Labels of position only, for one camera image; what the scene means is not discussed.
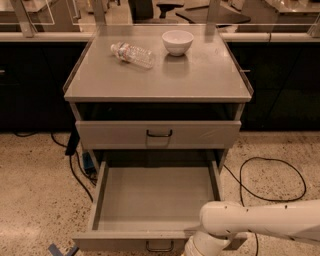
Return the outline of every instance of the countertop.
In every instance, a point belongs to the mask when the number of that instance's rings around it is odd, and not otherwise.
[[[24,7],[27,12],[39,12],[43,8],[46,8],[52,2],[57,0],[22,0]],[[11,5],[10,0],[1,0],[0,1],[0,12],[13,12],[13,7]]]
[[[168,30],[191,32],[184,56],[163,46]],[[125,41],[150,49],[155,65],[145,70],[119,61],[111,44]],[[248,102],[251,95],[215,27],[205,25],[104,26],[82,60],[65,99],[70,102]]]

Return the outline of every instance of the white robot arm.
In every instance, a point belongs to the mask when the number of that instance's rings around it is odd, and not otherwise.
[[[320,245],[320,200],[256,207],[209,202],[200,211],[200,222],[185,256],[218,256],[241,232]]]

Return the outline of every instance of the cabinet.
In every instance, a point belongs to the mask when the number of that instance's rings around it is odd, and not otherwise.
[[[0,43],[0,130],[71,130],[62,86],[85,45]]]
[[[244,130],[318,130],[318,43],[229,43],[254,89]]]
[[[195,39],[182,57],[167,54],[161,34]],[[183,250],[199,228],[199,211],[222,200],[219,173],[251,98],[216,29],[206,26],[102,27],[65,99],[84,149],[99,170],[82,250]],[[144,70],[119,62],[111,44],[152,50]]]

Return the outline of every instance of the drawer handle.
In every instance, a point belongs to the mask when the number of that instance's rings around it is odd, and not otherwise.
[[[168,249],[151,249],[149,247],[149,241],[147,241],[146,248],[147,248],[148,252],[171,252],[174,248],[174,242],[171,241],[170,248],[168,248]]]
[[[170,130],[169,134],[152,134],[147,130],[147,136],[148,137],[171,137],[173,134],[172,130]]]

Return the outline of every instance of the speckled floor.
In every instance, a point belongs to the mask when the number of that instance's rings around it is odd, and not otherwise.
[[[66,144],[69,134],[55,134]],[[250,157],[279,158],[299,169],[307,185],[303,200],[320,198],[320,132],[256,133],[242,132],[230,149],[226,166],[239,177],[241,164]],[[77,175],[94,194],[93,186]],[[226,200],[239,202],[239,185],[223,169]],[[281,163],[249,162],[243,170],[243,183],[263,197],[291,198],[302,193],[298,175]],[[267,204],[243,193],[246,205]],[[20,138],[0,134],[0,255],[51,255],[55,243],[66,254],[73,246],[72,236],[85,231],[91,202],[71,174],[64,148],[50,134]],[[320,255],[320,246],[259,236],[259,255]],[[255,255],[252,234],[237,251],[221,255]],[[81,252],[77,255],[148,255],[136,252]]]

